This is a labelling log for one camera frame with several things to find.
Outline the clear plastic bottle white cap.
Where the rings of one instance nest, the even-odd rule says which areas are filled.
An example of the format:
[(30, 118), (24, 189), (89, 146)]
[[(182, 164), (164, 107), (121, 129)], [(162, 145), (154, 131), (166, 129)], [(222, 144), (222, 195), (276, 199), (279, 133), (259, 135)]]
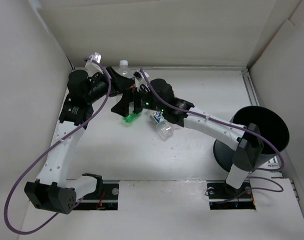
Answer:
[(127, 60), (120, 60), (119, 61), (119, 68), (116, 70), (116, 72), (126, 78), (134, 80), (134, 72), (129, 69), (128, 67), (128, 61)]

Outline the green plastic bottle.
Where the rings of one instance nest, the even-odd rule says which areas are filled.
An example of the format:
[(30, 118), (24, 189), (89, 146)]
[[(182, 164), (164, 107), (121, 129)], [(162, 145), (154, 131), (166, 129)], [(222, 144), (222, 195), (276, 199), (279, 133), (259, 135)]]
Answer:
[(125, 124), (132, 124), (137, 118), (139, 118), (142, 114), (142, 111), (139, 113), (131, 113), (128, 116), (122, 117), (122, 120)]

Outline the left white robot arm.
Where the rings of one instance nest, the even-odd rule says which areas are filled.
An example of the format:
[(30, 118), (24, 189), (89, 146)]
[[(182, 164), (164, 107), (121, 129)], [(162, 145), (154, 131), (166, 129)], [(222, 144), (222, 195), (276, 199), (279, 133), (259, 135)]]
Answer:
[(92, 104), (130, 91), (133, 78), (118, 74), (112, 67), (89, 75), (75, 70), (68, 76), (68, 94), (63, 103), (56, 132), (55, 147), (47, 153), (46, 162), (34, 182), (27, 182), (24, 192), (37, 209), (69, 214), (76, 201), (85, 195), (98, 198), (103, 193), (100, 175), (85, 173), (67, 181), (69, 165), (88, 122), (94, 117)]

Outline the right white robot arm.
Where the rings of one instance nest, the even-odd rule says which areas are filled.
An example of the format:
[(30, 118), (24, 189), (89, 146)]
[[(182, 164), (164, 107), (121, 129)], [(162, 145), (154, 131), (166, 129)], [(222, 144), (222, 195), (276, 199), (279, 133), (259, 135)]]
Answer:
[(172, 86), (163, 79), (146, 81), (141, 88), (134, 87), (134, 81), (129, 78), (112, 85), (110, 97), (121, 95), (122, 98), (111, 109), (112, 112), (127, 117), (129, 105), (133, 104), (133, 112), (140, 113), (142, 109), (161, 112), (163, 117), (174, 125), (202, 132), (226, 144), (228, 148), (238, 153), (242, 143), (246, 143), (246, 134), (262, 141), (260, 134), (248, 130), (243, 125), (232, 124), (219, 118), (206, 116), (194, 104), (177, 98)]

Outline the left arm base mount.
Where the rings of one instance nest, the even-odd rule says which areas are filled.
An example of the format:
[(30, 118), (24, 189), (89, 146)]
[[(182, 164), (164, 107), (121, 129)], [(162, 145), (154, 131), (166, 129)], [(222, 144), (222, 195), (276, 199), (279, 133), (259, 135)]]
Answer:
[(118, 209), (119, 181), (104, 180), (100, 195), (90, 193), (77, 202), (75, 211), (116, 211)]

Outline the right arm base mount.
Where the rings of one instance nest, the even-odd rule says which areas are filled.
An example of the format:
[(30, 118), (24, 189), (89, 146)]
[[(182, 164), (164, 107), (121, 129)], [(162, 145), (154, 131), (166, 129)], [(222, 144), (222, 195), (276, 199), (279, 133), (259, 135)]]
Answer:
[(249, 181), (239, 189), (224, 181), (208, 181), (205, 196), (208, 196), (211, 210), (256, 210), (254, 197)]

